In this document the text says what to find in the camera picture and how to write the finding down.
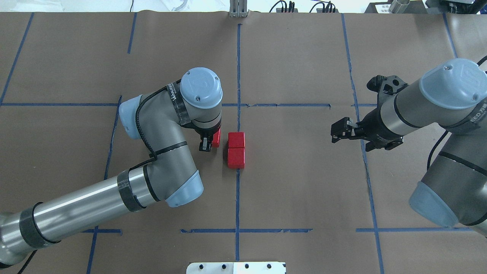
red block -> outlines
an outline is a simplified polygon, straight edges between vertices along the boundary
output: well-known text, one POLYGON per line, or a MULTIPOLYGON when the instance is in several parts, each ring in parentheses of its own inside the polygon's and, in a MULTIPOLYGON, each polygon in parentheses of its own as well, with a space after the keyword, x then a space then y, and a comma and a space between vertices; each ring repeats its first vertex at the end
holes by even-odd
POLYGON ((229 148, 227 165, 231 169, 245 167, 245 148, 229 148))
POLYGON ((213 134, 213 141, 211 142, 211 147, 219 147, 220 146, 220 129, 213 134))
POLYGON ((244 148, 244 147, 245 147, 245 133, 243 132, 228 133, 228 148, 244 148))

light blue joint cap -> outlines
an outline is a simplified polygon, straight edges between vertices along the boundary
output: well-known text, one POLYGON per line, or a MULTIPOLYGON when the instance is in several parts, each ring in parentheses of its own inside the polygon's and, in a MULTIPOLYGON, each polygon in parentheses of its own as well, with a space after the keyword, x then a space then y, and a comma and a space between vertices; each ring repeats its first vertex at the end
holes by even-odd
POLYGON ((426 72, 419 89, 437 106, 466 109, 487 97, 487 75, 473 61, 455 58, 426 72))
POLYGON ((191 178, 189 178, 181 187, 179 187, 178 190, 176 190, 171 196, 169 196, 169 198, 166 199, 166 202, 170 207, 185 205, 201 196, 203 189, 200 171, 196 170, 191 178))
POLYGON ((438 226, 451 228, 458 223, 458 218, 451 208, 421 181, 409 198, 409 206, 438 226))
POLYGON ((135 98, 127 100, 120 104, 118 108, 118 115, 120 116, 120 121, 122 121, 122 125, 125 128, 125 132, 129 135, 132 139, 140 139, 139 131, 137 130, 137 125, 135 124, 135 112, 139 107, 140 98, 142 95, 139 95, 135 98))
POLYGON ((220 79, 207 68, 192 68, 181 79, 181 94, 192 106, 200 109, 214 108, 223 97, 220 79))

blue tape line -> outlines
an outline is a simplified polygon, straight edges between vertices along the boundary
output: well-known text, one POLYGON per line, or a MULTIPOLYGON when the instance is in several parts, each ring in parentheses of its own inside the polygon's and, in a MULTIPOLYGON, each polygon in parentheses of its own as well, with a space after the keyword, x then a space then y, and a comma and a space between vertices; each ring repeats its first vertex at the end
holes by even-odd
POLYGON ((29 22, 27 23, 27 27, 25 28, 24 36, 22 37, 22 40, 20 41, 19 49, 17 50, 17 54, 15 55, 14 63, 12 64, 12 67, 10 68, 10 73, 8 74, 7 77, 7 82, 5 82, 5 86, 3 87, 3 92, 0 97, 0 105, 3 105, 3 99, 5 98, 5 94, 7 94, 7 89, 8 85, 10 84, 10 79, 12 79, 12 74, 14 73, 15 65, 17 65, 17 60, 19 59, 20 56, 20 51, 22 50, 22 47, 24 46, 25 38, 27 37, 27 33, 29 32, 30 25, 32 23, 32 18, 34 18, 34 13, 31 13, 31 16, 29 18, 29 22))
MULTIPOLYGON (((94 233, 94 229, 87 229, 85 231, 82 231, 81 233, 94 233)), ((97 233, 117 233, 122 235, 122 230, 121 229, 98 229, 97 233)))
POLYGON ((2 106, 26 106, 26 107, 116 107, 114 103, 4 103, 2 106))
POLYGON ((240 131, 240 27, 237 26, 237 131, 240 131))
MULTIPOLYGON (((347 60, 348 60, 348 70, 350 73, 350 83, 352 85, 353 95, 354 95, 354 106, 355 106, 355 114, 357 116, 357 121, 360 121, 360 113, 358 110, 358 100, 357 100, 357 93, 355 89, 354 79, 352 77, 352 60, 350 58, 350 49, 348 46, 348 38, 347 38, 347 27, 345 24, 345 15, 341 14, 341 22, 343 26, 343 37, 345 39, 345 48, 347 50, 347 60)), ((377 218, 375 216, 375 206, 374 206, 374 196, 372 195, 372 184, 370 182, 370 174, 369 174, 369 164, 367 162, 367 155, 365 153, 365 144, 363 140, 360 140, 360 146, 362 148, 362 158, 365 164, 365 172, 367 175, 367 185, 369 187, 369 202, 370 208, 372 212, 372 222, 374 224, 374 236, 375 236, 375 246, 377 248, 377 258, 379 261, 379 269, 380 274, 384 274, 384 263, 382 261, 382 250, 380 248, 380 240, 379 240, 379 231, 377 229, 377 218)))
MULTIPOLYGON (((443 227, 407 227, 407 228, 379 228, 379 232, 474 232, 468 227, 454 227, 454 228, 443 228, 443 227)), ((374 232, 373 228, 357 228, 356 232, 374 232)))
POLYGON ((132 31, 130 32, 130 40, 129 40, 129 48, 127 50, 127 53, 130 54, 130 51, 132 50, 132 40, 133 40, 133 33, 135 31, 135 22, 137 21, 137 13, 135 12, 133 14, 133 21, 132 21, 132 31))
POLYGON ((118 110, 120 108, 120 104, 121 103, 122 103, 122 96, 120 96, 120 98, 118 99, 117 111, 115 113, 115 121, 113 122, 112 138, 110 140, 110 148, 108 149, 107 165, 105 166, 104 180, 108 179, 108 167, 110 166, 110 161, 112 159, 113 139, 115 137, 115 130, 117 129, 117 124, 118 124, 118 110))
POLYGON ((376 107, 377 104, 358 104, 359 107, 376 107))
POLYGON ((322 104, 319 104, 319 103, 283 103, 283 104, 257 103, 257 104, 253 104, 253 105, 244 104, 244 103, 240 103, 240 105, 234 104, 234 103, 222 104, 222 107, 238 107, 238 106, 241 106, 241 107, 329 107, 329 108, 332 107, 331 104, 328 104, 328 103, 322 103, 322 104))
POLYGON ((92 247, 90 249, 90 258, 88 259, 88 267, 86 268, 86 274, 91 273, 91 266, 93 264, 93 256, 94 256, 94 247, 96 245, 96 236, 98 235, 98 226, 94 227, 93 239, 92 239, 92 247))
POLYGON ((241 228, 241 233, 308 233, 312 228, 241 228))
POLYGON ((450 27, 448 26, 448 20, 447 20, 447 14, 446 13, 443 14, 443 21, 445 22, 445 27, 447 28, 448 39, 450 40, 451 49, 453 50, 453 56, 455 56, 455 58, 458 58, 458 55, 457 55, 456 49, 455 49, 455 44, 453 44, 453 39, 451 38, 451 32, 450 32, 450 27))
POLYGON ((235 233, 233 228, 200 228, 189 231, 181 229, 181 233, 235 233))
MULTIPOLYGON (((112 138, 110 140, 110 148, 108 149, 108 156, 107 156, 107 165, 105 166, 105 174, 103 176, 104 180, 108 179, 108 167, 110 166, 110 161, 112 159, 112 151, 113 151, 113 138, 115 136, 115 130, 117 129, 118 123, 118 109, 120 108, 120 104, 122 102, 122 96, 118 98, 118 105, 117 111, 115 113, 115 121, 113 122, 113 129, 112 129, 112 138)), ((92 240, 92 247, 90 249, 90 258, 88 260, 88 267, 86 268, 86 274, 91 273, 91 267, 93 264, 93 256, 94 256, 94 248, 96 246, 96 236, 98 235, 98 226, 95 226, 93 230, 93 240, 92 240)))
POLYGON ((235 261, 240 261, 240 169, 237 169, 235 202, 235 261))
MULTIPOLYGON (((239 228, 239 233, 308 233, 312 228, 239 228)), ((233 228, 201 228, 189 231, 181 229, 181 233, 235 233, 233 228)))

black cable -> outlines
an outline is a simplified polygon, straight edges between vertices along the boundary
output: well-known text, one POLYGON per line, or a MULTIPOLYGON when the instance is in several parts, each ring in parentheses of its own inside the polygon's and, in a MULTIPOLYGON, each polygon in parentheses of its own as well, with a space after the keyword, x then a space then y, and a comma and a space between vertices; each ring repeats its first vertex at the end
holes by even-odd
POLYGON ((480 67, 480 65, 483 64, 485 61, 487 61, 487 55, 485 55, 484 58, 480 59, 480 61, 477 62, 477 65, 480 67))
POLYGON ((319 5, 319 4, 322 4, 323 5, 323 10, 325 9, 325 3, 328 3, 328 2, 318 2, 316 3, 310 10, 309 10, 309 13, 311 13, 313 11, 313 9, 319 5))
POLYGON ((19 270, 19 272, 17 272, 17 274, 22 274, 22 272, 24 272, 25 268, 29 265, 30 261, 32 260, 32 257, 34 257, 34 255, 36 254, 37 250, 34 250, 32 251, 31 255, 29 256, 29 258, 25 261, 24 265, 22 266, 22 268, 19 270))
POLYGON ((436 148, 440 145, 441 141, 443 141, 443 139, 447 136, 447 134, 448 134, 448 130, 445 130, 443 135, 441 135, 441 137, 438 139, 438 141, 436 141, 436 144, 434 144, 433 148, 431 149, 430 155, 428 156, 428 163, 426 164, 426 170, 430 169, 431 158, 433 158, 433 153, 436 150, 436 148))
POLYGON ((275 7, 275 6, 277 6, 277 4, 279 4, 279 3, 281 3, 281 5, 282 5, 282 10, 281 10, 282 12, 284 12, 284 6, 283 6, 283 4, 282 4, 282 3, 284 3, 284 5, 286 5, 286 10, 287 10, 287 3, 286 3, 286 1, 284 1, 284 0, 280 0, 280 1, 277 1, 277 2, 276 2, 276 3, 275 3, 273 6, 272 6, 272 8, 271 8, 271 10, 270 10, 269 12, 272 12, 272 10, 274 9, 274 7, 275 7))

black strap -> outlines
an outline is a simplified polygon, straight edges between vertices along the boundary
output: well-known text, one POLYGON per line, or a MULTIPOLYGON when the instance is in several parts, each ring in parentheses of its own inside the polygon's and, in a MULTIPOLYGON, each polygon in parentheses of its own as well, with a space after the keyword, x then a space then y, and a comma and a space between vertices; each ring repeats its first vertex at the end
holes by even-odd
POLYGON ((177 143, 177 144, 174 144, 172 146, 169 146, 169 147, 166 147, 166 148, 163 148, 163 149, 160 149, 158 151, 155 152, 156 155, 161 155, 162 153, 166 153, 166 152, 169 152, 173 149, 177 149, 178 147, 182 147, 182 146, 186 146, 187 145, 187 142, 184 141, 184 142, 180 142, 180 143, 177 143))
POLYGON ((458 156, 455 156, 453 154, 450 154, 448 152, 444 152, 444 151, 440 151, 440 153, 438 153, 439 156, 443 156, 443 157, 446 157, 450 160, 453 160, 455 162, 458 162, 458 163, 461 163, 465 166, 467 166, 468 168, 471 168, 473 170, 475 170, 476 172, 484 175, 484 176, 487 176, 487 170, 483 169, 482 167, 479 167, 478 165, 472 163, 472 162, 469 162, 463 158, 460 158, 458 156))
POLYGON ((186 106, 184 105, 183 96, 179 92, 179 85, 177 82, 173 82, 166 87, 168 90, 168 95, 171 98, 172 105, 174 106, 174 110, 176 111, 176 115, 178 116, 179 125, 184 126, 191 123, 186 106))
POLYGON ((482 100, 480 103, 478 103, 470 112, 470 114, 465 117, 463 120, 460 122, 452 125, 452 126, 442 126, 444 129, 447 129, 449 132, 453 134, 466 134, 468 132, 474 131, 480 126, 478 123, 480 123, 487 114, 487 98, 482 100))
POLYGON ((415 126, 415 125, 413 125, 413 124, 409 123, 408 121, 406 121, 406 120, 404 119, 404 117, 402 117, 402 115, 400 114, 400 112, 399 112, 399 110, 398 110, 398 108, 397 108, 397 96, 396 96, 396 97, 394 97, 394 110, 395 110, 395 112, 396 112, 396 114, 397 114, 397 117, 399 117, 399 119, 400 119, 400 120, 401 120, 403 123, 405 123, 406 125, 408 125, 408 126, 410 126, 410 127, 413 127, 413 128, 421 128, 421 127, 418 127, 418 126, 415 126))
POLYGON ((143 171, 144 171, 144 178, 146 179, 146 184, 147 184, 147 188, 149 189, 150 195, 156 202, 161 201, 155 194, 154 189, 152 188, 152 184, 150 183, 149 174, 147 172, 147 165, 143 167, 143 171))
POLYGON ((39 227, 37 227, 36 221, 34 220, 34 209, 41 203, 39 202, 20 213, 20 234, 24 241, 34 249, 45 248, 60 242, 52 242, 44 238, 40 233, 39 227))
POLYGON ((129 181, 129 170, 125 170, 117 176, 117 185, 120 197, 128 210, 137 212, 146 208, 140 204, 139 200, 137 200, 137 196, 132 192, 132 187, 130 186, 129 181))

